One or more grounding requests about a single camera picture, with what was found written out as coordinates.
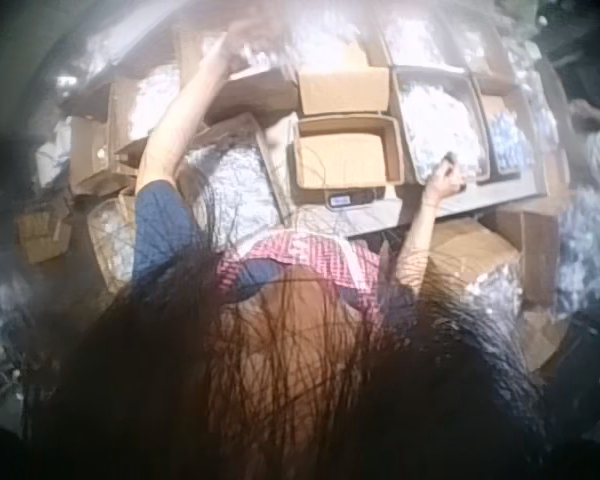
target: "tan cardboard box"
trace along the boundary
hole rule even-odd
[[[473,219],[439,223],[433,230],[430,262],[443,279],[458,288],[519,259],[520,252],[511,243]]]
[[[49,211],[21,215],[16,225],[20,245],[31,264],[57,257],[69,249],[71,226]]]
[[[552,308],[560,261],[560,215],[571,205],[569,192],[560,196],[505,205],[481,220],[522,252],[525,298]]]
[[[538,308],[523,313],[518,334],[530,372],[535,372],[553,357],[568,329],[569,322],[557,322],[547,309]]]
[[[108,195],[134,184],[135,169],[111,155],[107,124],[72,117],[69,186],[74,195]]]
[[[202,44],[209,31],[196,31],[184,22],[174,27],[180,83],[184,87],[196,74],[203,58]],[[209,107],[206,119],[215,123],[240,113],[291,111],[298,107],[298,88],[291,75],[280,69],[251,67],[231,75]]]
[[[305,115],[384,112],[389,108],[388,68],[326,73],[301,70],[298,84]]]
[[[304,118],[295,130],[298,186],[346,189],[404,182],[402,144],[395,119],[350,114]]]

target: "box of components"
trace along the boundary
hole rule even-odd
[[[402,130],[408,183],[424,185],[449,152],[466,181],[490,178],[484,112],[466,74],[396,68],[389,110]]]
[[[107,124],[72,117],[69,187],[73,195],[104,196],[135,184],[137,170],[118,162],[108,138]]]
[[[533,168],[539,148],[531,111],[520,87],[503,96],[486,92],[493,90],[480,92],[491,144],[492,171],[509,175]]]
[[[445,4],[440,16],[481,89],[506,95],[516,84],[509,55],[492,20],[484,13],[457,4]]]
[[[331,190],[404,183],[398,123],[372,114],[301,119],[294,138],[300,188]]]
[[[522,252],[525,298],[553,308],[560,262],[560,216],[571,205],[571,194],[505,205],[483,217],[482,223]]]
[[[195,76],[204,54],[221,35],[222,30],[196,31],[183,22],[174,27],[175,51],[183,88]],[[258,60],[260,57],[257,55],[249,58],[252,64],[231,75],[209,107],[206,115],[209,123],[244,112],[259,115],[291,111],[298,107],[298,88],[293,73],[272,67],[267,59]]]
[[[464,71],[462,58],[435,2],[372,2],[371,23],[391,66]]]

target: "fingers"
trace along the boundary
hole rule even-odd
[[[453,170],[456,169],[457,163],[456,156],[451,152],[447,153],[438,164],[436,174],[441,177],[447,177],[451,175]]]

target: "open cardboard box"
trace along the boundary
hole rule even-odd
[[[107,124],[72,117],[69,186],[74,195],[104,196],[135,183],[137,170],[118,162],[108,134]]]
[[[305,115],[387,110],[390,71],[380,38],[367,30],[360,42],[361,45],[350,46],[346,69],[329,72],[300,69],[298,85]]]
[[[506,95],[497,95],[493,93],[493,90],[481,89],[480,99],[482,101],[482,108],[486,117],[487,132],[489,133],[489,139],[491,141],[491,129],[489,128],[489,122],[496,117],[499,113],[509,110],[516,115],[516,123],[518,128],[525,134],[531,148],[533,148],[534,155],[536,156],[535,161],[541,161],[538,156],[539,148],[536,142],[535,128],[533,124],[533,118],[531,116],[531,110],[529,104],[522,93],[520,87],[515,87]],[[500,175],[509,175],[511,173],[518,173],[519,170],[506,170],[498,166],[498,162],[495,159],[495,151],[492,148],[492,169],[497,171]]]
[[[430,262],[440,280],[461,290],[500,265],[520,260],[520,252],[505,238],[469,218],[436,224]]]
[[[471,114],[472,126],[478,134],[480,144],[482,145],[483,156],[480,159],[481,171],[473,179],[468,181],[481,182],[491,176],[491,165],[489,162],[489,141],[485,127],[484,112],[482,105],[478,100],[474,84],[466,74],[452,72],[436,72],[432,70],[423,70],[416,67],[395,68],[391,78],[391,98],[389,111],[391,115],[398,120],[402,133],[402,142],[406,152],[408,167],[406,169],[406,181],[411,184],[424,185],[426,179],[420,178],[414,165],[414,152],[409,144],[408,126],[405,123],[405,117],[400,105],[400,92],[403,85],[408,82],[418,82],[422,84],[439,86],[449,95],[463,102]]]
[[[394,8],[406,19],[423,19],[429,22],[433,29],[434,41],[440,49],[442,56],[445,60],[443,64],[405,64],[399,59],[394,58],[391,55],[391,50],[384,35],[384,26],[386,20],[387,3]],[[434,2],[426,2],[424,0],[413,1],[413,2],[385,2],[381,0],[373,0],[371,2],[371,11],[369,12],[369,18],[371,19],[370,24],[375,35],[378,38],[378,43],[371,46],[373,48],[372,58],[381,58],[383,63],[395,67],[412,66],[424,69],[440,70],[440,71],[453,71],[463,72],[467,70],[467,66],[457,49],[456,44],[451,36],[451,29],[449,29],[444,20],[438,14],[438,11],[432,6]]]
[[[481,222],[522,252],[525,299],[553,308],[560,261],[560,216],[571,205],[571,194],[504,205]]]
[[[192,24],[179,22],[174,27],[176,57],[180,66],[180,83],[184,87],[197,73],[203,58],[205,35],[226,29],[228,23],[196,30]],[[298,88],[290,72],[279,68],[249,67],[229,78],[209,107],[206,120],[215,123],[240,113],[255,115],[291,111],[298,107]]]
[[[456,50],[463,56],[481,90],[506,95],[516,84],[516,76],[509,61],[502,38],[491,19],[484,13],[457,4],[445,4],[440,8],[440,17],[447,24],[447,31],[453,32]],[[476,64],[464,49],[473,47],[467,35],[477,34],[483,41],[483,64]]]
[[[372,114],[300,120],[294,156],[298,186],[313,190],[373,188],[404,183],[397,121]]]

